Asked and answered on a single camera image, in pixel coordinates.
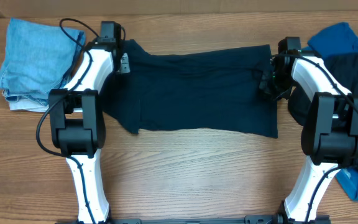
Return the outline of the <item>dark navy t-shirt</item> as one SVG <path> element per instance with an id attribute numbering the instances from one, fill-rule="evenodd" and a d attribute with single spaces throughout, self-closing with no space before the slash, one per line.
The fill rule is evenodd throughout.
<path id="1" fill-rule="evenodd" d="M 106 79 L 101 101 L 128 132 L 209 128 L 278 136 L 277 103 L 259 91 L 271 71 L 268 45 L 152 55 L 128 40 L 124 50 L 129 72 Z"/>

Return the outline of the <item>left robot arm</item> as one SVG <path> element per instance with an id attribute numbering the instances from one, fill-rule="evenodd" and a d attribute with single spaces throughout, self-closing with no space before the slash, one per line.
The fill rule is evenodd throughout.
<path id="1" fill-rule="evenodd" d="M 100 33 L 82 44 L 83 59 L 71 81 L 48 96 L 53 145 L 73 176 L 78 200 L 77 223 L 110 223 L 110 205 L 104 193 L 101 150 L 106 127 L 99 93 L 107 77 L 129 68 L 123 53 L 124 28 L 103 21 Z"/>

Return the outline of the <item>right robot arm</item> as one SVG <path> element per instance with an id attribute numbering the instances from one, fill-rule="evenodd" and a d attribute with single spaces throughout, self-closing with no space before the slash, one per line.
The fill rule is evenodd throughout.
<path id="1" fill-rule="evenodd" d="M 289 196 L 275 215 L 249 215 L 245 223 L 330 223 L 316 214 L 334 176 L 358 165 L 358 98 L 324 66 L 320 55 L 302 50 L 299 37 L 278 43 L 270 60 L 273 71 L 262 75 L 260 94 L 270 100 L 288 99 L 297 86 L 311 101 L 301 133 L 305 162 Z"/>

